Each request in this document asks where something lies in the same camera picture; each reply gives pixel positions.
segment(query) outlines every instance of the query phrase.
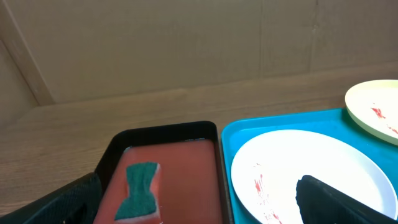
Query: wooden table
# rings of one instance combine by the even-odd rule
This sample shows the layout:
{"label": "wooden table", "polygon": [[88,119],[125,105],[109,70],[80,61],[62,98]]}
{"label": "wooden table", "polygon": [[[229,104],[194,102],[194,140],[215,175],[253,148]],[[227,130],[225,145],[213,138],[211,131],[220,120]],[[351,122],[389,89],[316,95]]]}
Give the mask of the wooden table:
{"label": "wooden table", "polygon": [[216,123],[339,108],[359,82],[398,78],[398,63],[279,75],[222,85],[43,106],[0,131],[0,215],[92,172],[111,138],[131,128]]}

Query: scrubbing pad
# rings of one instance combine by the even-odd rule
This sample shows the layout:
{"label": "scrubbing pad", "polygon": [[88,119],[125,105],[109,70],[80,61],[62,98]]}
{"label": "scrubbing pad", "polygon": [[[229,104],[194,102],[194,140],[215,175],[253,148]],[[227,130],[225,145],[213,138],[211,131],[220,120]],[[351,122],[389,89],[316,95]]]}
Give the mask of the scrubbing pad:
{"label": "scrubbing pad", "polygon": [[304,224],[398,224],[310,175],[296,189]]}
{"label": "scrubbing pad", "polygon": [[160,165],[145,162],[127,167],[128,196],[115,216],[115,223],[161,223],[159,212]]}

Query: blue tray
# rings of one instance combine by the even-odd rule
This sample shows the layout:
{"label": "blue tray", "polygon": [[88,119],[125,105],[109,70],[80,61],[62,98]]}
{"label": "blue tray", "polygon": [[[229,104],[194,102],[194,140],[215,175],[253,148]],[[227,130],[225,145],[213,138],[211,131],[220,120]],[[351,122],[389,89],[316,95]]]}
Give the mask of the blue tray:
{"label": "blue tray", "polygon": [[221,141],[235,223],[258,223],[243,207],[233,190],[232,160],[239,148],[253,137],[269,131],[298,129],[326,134],[363,152],[372,159],[398,189],[398,147],[369,134],[359,127],[345,109],[314,111],[235,121],[224,128]]}

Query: plate rim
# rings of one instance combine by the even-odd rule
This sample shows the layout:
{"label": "plate rim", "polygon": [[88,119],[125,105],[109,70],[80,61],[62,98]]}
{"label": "plate rim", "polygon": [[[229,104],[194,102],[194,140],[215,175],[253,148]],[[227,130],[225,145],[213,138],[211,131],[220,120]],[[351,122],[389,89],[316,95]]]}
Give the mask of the plate rim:
{"label": "plate rim", "polygon": [[389,185],[389,188],[392,190],[392,194],[394,195],[395,206],[396,206],[396,210],[395,210],[395,214],[394,214],[394,220],[397,220],[397,218],[398,218],[398,198],[397,198],[396,190],[395,190],[394,186],[392,185],[390,179],[389,179],[388,176],[386,175],[386,173],[384,173],[384,171],[383,171],[372,159],[370,159],[367,155],[365,155],[363,152],[359,151],[359,150],[356,149],[355,147],[353,147],[353,146],[351,146],[351,145],[349,145],[349,144],[347,144],[347,143],[345,143],[345,142],[343,142],[343,141],[341,141],[341,140],[339,140],[339,139],[336,139],[336,138],[333,138],[333,137],[331,137],[331,136],[328,136],[328,135],[326,135],[326,134],[316,133],[316,132],[313,132],[313,131],[299,130],[299,129],[281,129],[281,130],[269,131],[269,132],[266,132],[266,133],[259,134],[259,135],[257,135],[257,136],[254,136],[253,138],[249,139],[248,141],[246,141],[246,142],[238,149],[238,151],[236,152],[236,154],[235,154],[235,156],[234,156],[234,158],[233,158],[232,164],[231,164],[231,183],[232,183],[232,185],[233,185],[234,192],[235,192],[235,194],[236,194],[238,200],[239,200],[239,201],[241,202],[241,204],[244,206],[244,209],[246,209],[257,221],[261,222],[261,219],[258,218],[259,214],[254,214],[254,212],[251,212],[251,211],[245,206],[244,202],[241,200],[241,197],[239,196],[239,194],[238,194],[237,191],[236,191],[236,188],[235,188],[235,184],[234,184],[234,183],[235,183],[237,180],[234,181],[234,178],[233,178],[233,177],[234,177],[234,175],[233,175],[233,173],[234,173],[233,170],[234,170],[234,167],[236,167],[236,163],[235,163],[236,160],[235,160],[235,158],[238,156],[238,154],[242,154],[243,151],[242,151],[241,149],[242,149],[249,141],[251,141],[251,140],[253,140],[253,139],[255,139],[255,138],[259,137],[259,136],[263,136],[263,135],[265,135],[265,134],[274,133],[274,132],[281,132],[281,131],[300,131],[300,132],[303,132],[303,133],[318,134],[318,135],[321,135],[321,136],[326,136],[326,137],[328,137],[328,138],[335,139],[335,140],[337,140],[337,141],[339,141],[339,142],[342,142],[343,144],[345,144],[345,145],[347,145],[347,146],[349,146],[349,147],[355,149],[355,152],[359,153],[359,155],[361,155],[361,157],[364,157],[364,158],[366,158],[366,160],[370,161],[371,164],[372,164],[374,167],[376,167],[376,169],[382,174],[383,178],[387,180],[387,183],[388,183],[388,185]]}
{"label": "plate rim", "polygon": [[345,103],[347,107],[347,111],[349,116],[354,120],[355,123],[357,123],[361,128],[363,128],[365,131],[371,133],[372,135],[385,140],[391,144],[394,144],[398,146],[398,136],[394,137],[391,136],[390,134],[385,133],[383,130],[372,126],[371,124],[363,121],[361,118],[356,115],[352,111],[352,105],[349,102],[349,98],[353,93],[355,93],[358,90],[370,90],[369,87],[374,87],[374,89],[380,89],[380,88],[398,88],[398,80],[371,80],[371,81],[366,81],[362,82],[359,84],[356,84],[355,86],[352,86],[345,94]]}

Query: cream plate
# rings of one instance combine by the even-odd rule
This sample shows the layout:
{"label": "cream plate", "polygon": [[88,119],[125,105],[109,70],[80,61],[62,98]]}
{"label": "cream plate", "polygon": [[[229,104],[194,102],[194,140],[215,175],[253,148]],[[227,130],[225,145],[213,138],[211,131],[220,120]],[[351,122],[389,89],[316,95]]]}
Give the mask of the cream plate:
{"label": "cream plate", "polygon": [[236,194],[261,223],[302,223],[295,189],[305,174],[397,218],[396,192],[383,171],[362,152],[323,134],[261,134],[240,148],[231,168]]}
{"label": "cream plate", "polygon": [[398,145],[398,80],[360,83],[347,91],[346,104],[362,128]]}

